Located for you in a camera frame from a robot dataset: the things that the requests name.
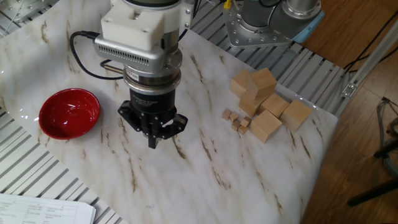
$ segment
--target wooden cube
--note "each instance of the wooden cube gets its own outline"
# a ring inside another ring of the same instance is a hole
[[[224,120],[228,120],[230,115],[231,115],[231,111],[230,111],[230,110],[224,110],[224,113],[223,113],[223,115],[222,115],[222,118],[223,118]]]
[[[248,82],[248,76],[250,72],[246,69],[242,70],[237,74],[231,81],[230,90],[239,98],[242,97],[243,93],[246,92],[246,84]]]
[[[247,91],[241,97],[239,101],[239,108],[246,112],[250,117],[256,115],[260,105],[267,97],[261,98],[260,100],[252,100],[250,93]]]
[[[240,125],[241,125],[241,122],[238,121],[238,120],[236,120],[236,121],[234,121],[234,122],[232,123],[231,128],[232,128],[234,131],[237,131]]]
[[[265,110],[250,125],[250,131],[262,143],[265,143],[282,125],[271,112]]]
[[[235,121],[239,118],[239,115],[238,115],[237,113],[231,113],[231,115],[229,116],[229,118],[230,118],[230,120],[231,120],[232,122],[235,122]]]
[[[268,96],[264,102],[261,103],[258,114],[261,114],[263,111],[268,110],[275,117],[280,118],[282,113],[288,107],[289,103],[286,102],[282,97],[273,93],[271,96]]]
[[[248,76],[247,89],[252,100],[260,100],[274,93],[277,81],[268,68],[256,71]]]
[[[247,128],[249,126],[251,122],[251,118],[249,118],[248,116],[243,118],[243,120],[241,121],[241,126],[244,126],[245,128]]]
[[[240,134],[244,134],[244,133],[246,133],[246,131],[248,131],[248,129],[249,128],[240,125],[239,128],[238,128],[238,132]]]
[[[294,133],[311,113],[311,108],[300,100],[294,100],[280,116],[280,121]]]

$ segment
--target red bowl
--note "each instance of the red bowl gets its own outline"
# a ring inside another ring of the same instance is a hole
[[[43,132],[54,139],[68,140],[86,134],[100,116],[100,103],[94,94],[80,88],[52,95],[39,114]]]

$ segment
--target marble surface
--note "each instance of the marble surface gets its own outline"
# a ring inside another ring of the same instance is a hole
[[[100,31],[109,7],[108,0],[61,0],[3,38],[0,106],[128,223],[299,223],[338,119],[303,100],[313,113],[296,133],[282,126],[266,144],[239,135],[221,114],[229,108],[244,115],[229,84],[240,70],[253,69],[188,32],[176,96],[187,128],[148,149],[142,133],[117,114],[129,99],[124,82],[91,78],[69,51],[70,34]],[[114,75],[100,68],[90,40],[77,38],[76,45],[89,70]],[[50,139],[39,128],[40,107],[70,87],[94,93],[101,117],[78,139]],[[276,91],[300,99],[280,85]]]

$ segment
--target black cord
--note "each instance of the black cord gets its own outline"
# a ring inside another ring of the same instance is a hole
[[[273,3],[273,4],[270,4],[270,5],[266,5],[266,4],[262,3],[261,0],[259,0],[259,3],[260,3],[260,6],[268,8],[268,7],[277,6],[277,5],[280,3],[280,0],[278,0],[277,2],[275,2],[275,3]]]
[[[394,50],[392,50],[390,53],[388,53],[386,56],[384,56],[382,59],[380,59],[379,63],[382,62],[382,61],[384,61],[385,59],[387,59],[387,58],[390,57],[391,55],[393,55],[395,52],[397,52],[397,50],[398,50],[398,47],[396,47]],[[366,58],[368,58],[368,57],[369,57],[369,55],[364,56],[364,57],[361,57],[358,61],[364,60],[364,59],[366,59]],[[357,72],[357,71],[358,71],[358,69],[352,70],[352,71],[349,71],[349,72],[351,73],[351,72]]]
[[[79,56],[77,56],[77,53],[76,53],[76,50],[75,50],[75,43],[74,43],[74,40],[75,40],[75,37],[77,37],[77,36],[87,37],[87,38],[89,38],[89,39],[91,39],[91,40],[94,40],[94,39],[97,38],[97,36],[99,36],[99,33],[97,33],[97,32],[91,32],[91,31],[77,31],[77,32],[74,32],[74,33],[70,36],[70,41],[69,41],[69,43],[70,43],[70,50],[72,51],[72,54],[73,54],[73,56],[74,56],[74,58],[75,58],[77,64],[80,66],[80,68],[81,68],[83,71],[85,71],[87,74],[91,75],[92,77],[99,78],[99,79],[102,79],[102,80],[120,80],[120,79],[123,79],[123,77],[102,77],[102,76],[95,75],[94,73],[91,73],[90,71],[88,71],[88,70],[84,67],[84,65],[81,63],[81,61],[80,61],[80,59],[79,59]]]
[[[388,24],[390,24],[390,22],[398,15],[398,11],[396,11],[396,13],[394,13],[394,15],[391,16],[391,18],[383,25],[383,27],[379,30],[379,32],[376,34],[376,36],[374,36],[373,40],[370,41],[370,43],[368,43],[368,45],[365,47],[365,49],[360,53],[360,55],[353,60],[352,62],[350,62],[349,64],[347,64],[345,66],[345,73],[347,73],[350,69],[352,69],[352,67],[355,65],[356,62],[366,59],[369,57],[369,55],[364,56],[363,58],[361,58],[361,56],[363,54],[365,54],[365,52],[370,48],[370,46],[372,46],[372,44],[374,43],[374,41],[380,36],[380,34],[383,32],[383,30],[388,26]]]

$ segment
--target paper sheet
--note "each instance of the paper sheet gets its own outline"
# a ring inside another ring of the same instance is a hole
[[[0,194],[0,224],[92,224],[94,215],[83,202]]]

